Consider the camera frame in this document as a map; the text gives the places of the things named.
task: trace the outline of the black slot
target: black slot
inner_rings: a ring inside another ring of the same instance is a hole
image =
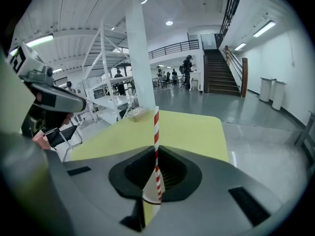
[[[243,187],[229,189],[229,193],[253,226],[269,218],[270,214]]]
[[[72,170],[67,170],[69,176],[74,176],[74,175],[78,175],[87,171],[90,171],[90,167],[88,166],[84,166],[84,167],[80,167],[80,168],[76,168],[76,169],[72,169]]]

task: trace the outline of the pillar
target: pillar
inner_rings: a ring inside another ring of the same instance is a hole
[[[139,0],[130,0],[130,5],[126,10],[126,29],[132,75],[139,105],[152,109],[156,102],[153,93],[142,4]]]

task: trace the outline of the wooden newel post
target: wooden newel post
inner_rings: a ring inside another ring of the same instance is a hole
[[[243,74],[242,74],[242,87],[241,87],[241,96],[245,97],[247,92],[247,80],[248,80],[248,60],[247,58],[242,58],[243,62]]]
[[[226,45],[225,46],[226,63],[228,67],[230,67],[230,60],[227,58],[228,57],[227,52],[229,52],[229,50],[228,50],[228,46]]]

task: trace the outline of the staircase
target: staircase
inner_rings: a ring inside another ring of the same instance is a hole
[[[204,50],[205,91],[240,96],[230,68],[219,50]]]

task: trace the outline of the plastic container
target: plastic container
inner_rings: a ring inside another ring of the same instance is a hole
[[[149,112],[149,108],[146,107],[137,107],[131,111],[128,112],[126,115],[131,121],[137,122],[140,121],[140,119],[145,116]]]

